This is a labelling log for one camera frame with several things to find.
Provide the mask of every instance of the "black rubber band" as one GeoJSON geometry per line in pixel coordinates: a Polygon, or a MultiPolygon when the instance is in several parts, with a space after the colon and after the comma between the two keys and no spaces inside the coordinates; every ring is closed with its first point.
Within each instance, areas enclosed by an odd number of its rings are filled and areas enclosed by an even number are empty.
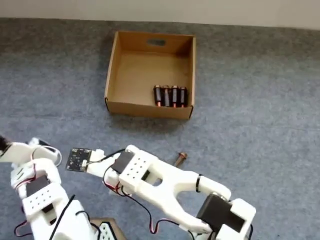
{"type": "Polygon", "coordinates": [[[197,193],[200,193],[200,191],[199,191],[199,183],[200,183],[200,178],[201,178],[201,176],[203,176],[203,175],[202,175],[202,174],[199,174],[199,175],[198,175],[198,178],[197,178],[196,183],[195,183],[195,191],[196,191],[197,193]]]}

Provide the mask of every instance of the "cable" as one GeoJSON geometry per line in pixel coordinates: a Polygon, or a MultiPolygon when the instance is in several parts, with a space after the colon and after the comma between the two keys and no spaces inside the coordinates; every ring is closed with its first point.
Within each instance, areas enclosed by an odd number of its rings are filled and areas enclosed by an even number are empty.
{"type": "Polygon", "coordinates": [[[115,192],[115,187],[114,186],[111,186],[110,184],[106,183],[105,182],[105,176],[106,176],[106,173],[107,171],[112,167],[113,165],[110,165],[107,167],[107,169],[104,171],[104,174],[103,174],[103,177],[102,177],[102,183],[110,190],[114,191],[115,192]]]}
{"type": "Polygon", "coordinates": [[[25,234],[22,234],[22,235],[20,235],[20,234],[18,233],[18,229],[19,229],[20,227],[22,227],[22,226],[25,226],[27,223],[28,223],[27,220],[24,220],[22,223],[18,224],[18,225],[14,228],[14,231],[13,231],[13,232],[14,232],[14,235],[15,235],[16,237],[22,238],[22,237],[25,237],[25,236],[32,235],[31,232],[25,233],[25,234]]]}
{"type": "MultiPolygon", "coordinates": [[[[119,194],[118,190],[119,188],[117,188],[117,186],[115,187],[115,191],[116,193],[119,194]]],[[[151,212],[148,210],[148,208],[146,208],[142,203],[140,203],[138,200],[134,199],[133,197],[131,197],[130,195],[128,195],[127,193],[124,192],[124,186],[121,187],[121,192],[123,193],[123,195],[120,195],[122,197],[127,197],[127,198],[130,198],[131,200],[135,201],[137,204],[139,204],[141,207],[143,207],[148,215],[149,215],[149,230],[150,230],[150,233],[151,234],[157,234],[158,233],[158,230],[159,230],[159,223],[160,222],[169,222],[169,223],[172,223],[174,225],[177,225],[179,226],[179,224],[175,221],[172,221],[170,219],[167,219],[167,218],[162,218],[160,220],[158,220],[156,223],[155,223],[155,228],[153,228],[153,219],[152,219],[152,215],[151,215],[151,212]]],[[[192,237],[192,240],[195,240],[195,237],[194,235],[192,234],[192,232],[190,230],[188,230],[188,233],[190,233],[191,237],[192,237]]]]}
{"type": "Polygon", "coordinates": [[[100,240],[100,236],[101,236],[101,230],[100,230],[100,228],[99,228],[97,225],[95,225],[93,222],[90,222],[90,224],[91,224],[91,226],[93,226],[95,229],[97,229],[97,231],[98,231],[98,237],[97,237],[97,239],[100,240]]]}
{"type": "Polygon", "coordinates": [[[212,238],[213,235],[214,235],[214,231],[212,231],[212,232],[210,233],[210,235],[209,235],[209,237],[208,237],[207,240],[211,240],[211,238],[212,238]]]}
{"type": "Polygon", "coordinates": [[[17,189],[22,185],[22,184],[27,184],[27,183],[30,183],[34,180],[36,180],[36,177],[37,177],[37,172],[36,172],[36,164],[33,164],[33,177],[29,177],[29,178],[26,178],[25,180],[22,180],[21,182],[19,182],[14,190],[17,191],[17,189]]]}
{"type": "Polygon", "coordinates": [[[118,153],[121,153],[121,152],[123,152],[123,151],[125,151],[125,150],[126,150],[126,149],[123,148],[123,149],[120,149],[120,150],[115,151],[115,152],[113,152],[113,153],[110,153],[109,155],[101,158],[101,159],[98,160],[98,161],[89,161],[89,162],[87,163],[87,165],[89,165],[89,164],[94,164],[94,163],[101,163],[103,160],[106,160],[106,159],[112,157],[113,155],[118,154],[118,153]]]}
{"type": "Polygon", "coordinates": [[[69,199],[68,203],[65,205],[64,209],[62,210],[62,212],[61,212],[61,214],[60,214],[60,216],[58,218],[58,221],[56,221],[56,224],[54,226],[54,229],[53,229],[53,231],[51,233],[51,236],[50,236],[49,240],[52,240],[54,238],[54,235],[55,235],[55,233],[57,231],[57,228],[58,228],[58,226],[59,226],[59,224],[61,222],[62,217],[64,216],[67,208],[69,207],[71,202],[75,199],[75,197],[76,197],[76,195],[72,195],[71,198],[69,199]]]}
{"type": "Polygon", "coordinates": [[[248,236],[248,240],[251,240],[252,234],[254,233],[254,226],[252,224],[250,224],[250,233],[248,236]]]}
{"type": "Polygon", "coordinates": [[[75,215],[77,216],[78,214],[81,214],[81,213],[86,214],[86,216],[87,216],[87,218],[88,218],[88,220],[89,220],[89,222],[90,222],[90,216],[89,216],[89,214],[88,214],[85,210],[77,211],[77,212],[75,213],[75,215]]]}
{"type": "Polygon", "coordinates": [[[58,156],[59,156],[59,161],[57,162],[57,164],[55,164],[55,166],[56,166],[56,167],[59,167],[59,166],[60,166],[60,164],[62,163],[62,154],[61,154],[61,152],[60,152],[57,148],[55,148],[55,147],[53,147],[53,146],[44,146],[44,145],[39,145],[39,146],[37,146],[35,149],[33,149],[32,153],[31,153],[31,156],[30,156],[31,161],[34,160],[34,155],[35,155],[36,150],[38,150],[38,149],[40,149],[40,148],[51,149],[51,150],[56,151],[57,154],[58,154],[58,156]]]}
{"type": "Polygon", "coordinates": [[[100,236],[101,236],[101,230],[100,230],[100,228],[99,228],[97,225],[95,225],[93,222],[90,221],[90,216],[89,216],[89,214],[88,214],[85,210],[77,211],[77,212],[75,213],[75,215],[77,216],[78,214],[81,214],[81,213],[86,214],[86,216],[88,217],[88,220],[89,220],[90,225],[93,226],[95,229],[97,229],[97,231],[98,231],[97,240],[99,240],[99,239],[100,239],[100,236]]]}

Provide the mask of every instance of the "box handle hole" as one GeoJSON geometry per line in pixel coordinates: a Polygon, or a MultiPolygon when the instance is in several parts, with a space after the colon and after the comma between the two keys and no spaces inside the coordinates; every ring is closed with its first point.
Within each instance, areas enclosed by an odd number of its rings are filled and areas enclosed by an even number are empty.
{"type": "Polygon", "coordinates": [[[160,38],[150,38],[146,41],[148,45],[164,47],[166,45],[166,40],[160,38]]]}

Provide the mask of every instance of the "battery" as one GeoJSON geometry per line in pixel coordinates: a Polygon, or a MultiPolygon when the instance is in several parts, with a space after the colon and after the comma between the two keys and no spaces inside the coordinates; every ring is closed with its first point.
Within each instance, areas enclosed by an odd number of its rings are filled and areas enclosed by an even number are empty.
{"type": "Polygon", "coordinates": [[[160,87],[160,85],[155,85],[153,87],[153,94],[154,94],[155,105],[157,105],[158,107],[161,107],[162,103],[161,103],[161,87],[160,87]]]}
{"type": "Polygon", "coordinates": [[[171,88],[171,103],[172,107],[177,107],[177,101],[178,101],[178,86],[174,85],[171,88]]]}
{"type": "Polygon", "coordinates": [[[163,105],[165,107],[170,107],[170,97],[169,97],[169,86],[165,85],[163,88],[163,105]]]}
{"type": "Polygon", "coordinates": [[[180,107],[184,108],[188,105],[188,90],[185,86],[180,87],[180,107]]]}

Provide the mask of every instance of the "cardboard box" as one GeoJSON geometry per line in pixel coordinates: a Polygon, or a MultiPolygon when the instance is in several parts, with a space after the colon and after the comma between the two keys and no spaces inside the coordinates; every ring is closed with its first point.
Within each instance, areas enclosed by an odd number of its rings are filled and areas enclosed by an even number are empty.
{"type": "Polygon", "coordinates": [[[118,31],[105,86],[110,113],[189,119],[195,105],[196,38],[118,31]],[[187,107],[156,106],[154,85],[187,87],[187,107]]]}

